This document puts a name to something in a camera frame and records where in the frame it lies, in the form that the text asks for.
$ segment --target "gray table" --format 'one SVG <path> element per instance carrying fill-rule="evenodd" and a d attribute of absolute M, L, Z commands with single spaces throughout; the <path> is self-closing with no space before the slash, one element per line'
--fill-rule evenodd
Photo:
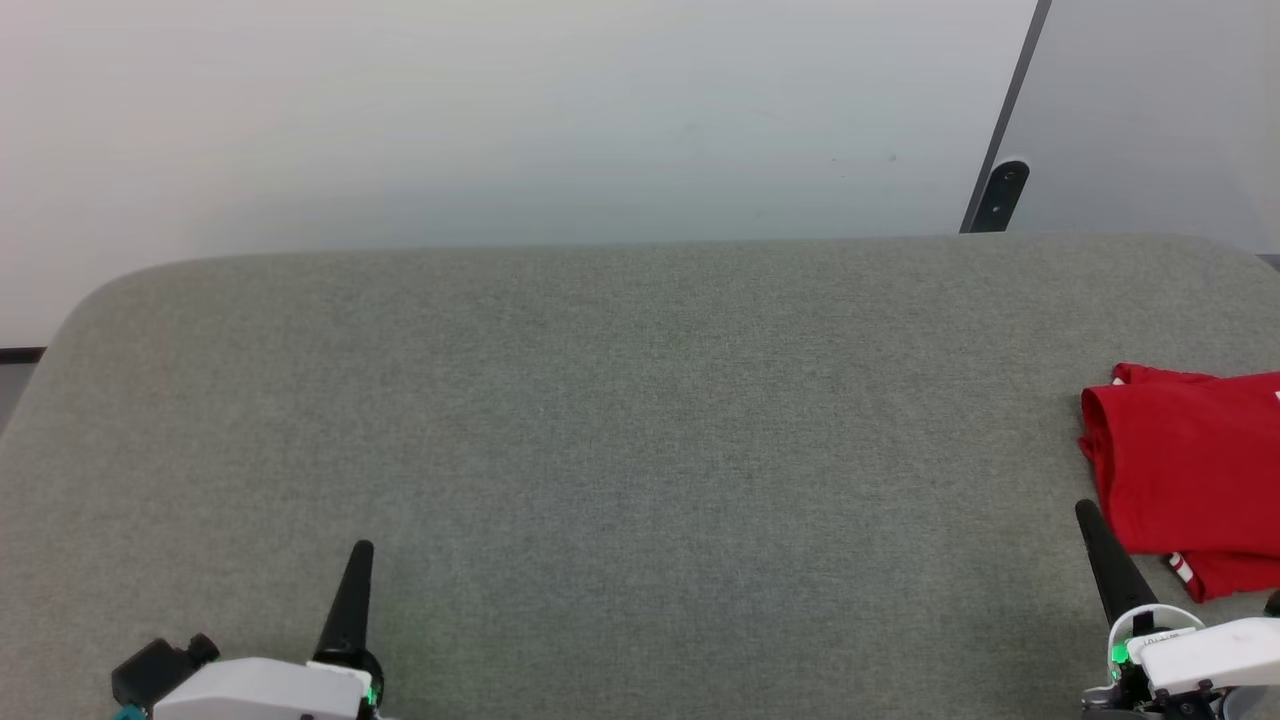
<path fill-rule="evenodd" d="M 397 717 L 1075 717 L 1080 388 L 1275 370 L 1277 328 L 1272 269 L 1169 237 L 145 272 L 0 438 L 5 714 L 108 717 L 156 635 L 302 660 L 369 537 Z"/>

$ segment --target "white wall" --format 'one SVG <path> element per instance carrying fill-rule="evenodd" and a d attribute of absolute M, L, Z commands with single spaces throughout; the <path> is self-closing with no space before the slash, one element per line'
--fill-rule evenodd
<path fill-rule="evenodd" d="M 1010 231 L 1165 231 L 1280 252 L 1280 4 L 1057 0 L 1000 161 Z"/>
<path fill-rule="evenodd" d="M 950 233 L 1034 0 L 0 0 L 0 347 L 334 247 Z"/>

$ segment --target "black connector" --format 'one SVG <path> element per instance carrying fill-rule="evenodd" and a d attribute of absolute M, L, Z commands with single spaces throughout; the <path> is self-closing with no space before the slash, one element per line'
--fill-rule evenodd
<path fill-rule="evenodd" d="M 218 646 L 204 634 L 191 638 L 184 651 L 156 638 L 111 670 L 111 697 L 122 706 L 141 707 L 150 716 L 155 703 L 219 655 Z"/>

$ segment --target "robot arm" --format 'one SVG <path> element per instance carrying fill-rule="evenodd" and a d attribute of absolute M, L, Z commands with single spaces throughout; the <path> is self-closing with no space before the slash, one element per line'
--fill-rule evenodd
<path fill-rule="evenodd" d="M 128 720 L 374 720 L 383 670 L 365 647 L 374 544 L 360 541 L 306 665 L 265 657 L 218 662 L 205 635 L 186 651 L 154 641 L 111 673 Z"/>
<path fill-rule="evenodd" d="M 1156 600 L 1097 505 L 1082 500 L 1075 514 L 1111 623 L 1111 684 L 1084 692 L 1085 719 L 1240 720 L 1260 688 L 1280 685 L 1280 592 L 1268 618 L 1206 626 Z"/>

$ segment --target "red cloth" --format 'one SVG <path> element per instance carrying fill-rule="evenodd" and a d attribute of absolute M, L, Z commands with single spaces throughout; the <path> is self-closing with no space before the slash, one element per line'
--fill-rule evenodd
<path fill-rule="evenodd" d="M 1197 602 L 1280 588 L 1280 373 L 1116 365 L 1080 398 L 1080 450 L 1133 553 L 1180 553 Z"/>

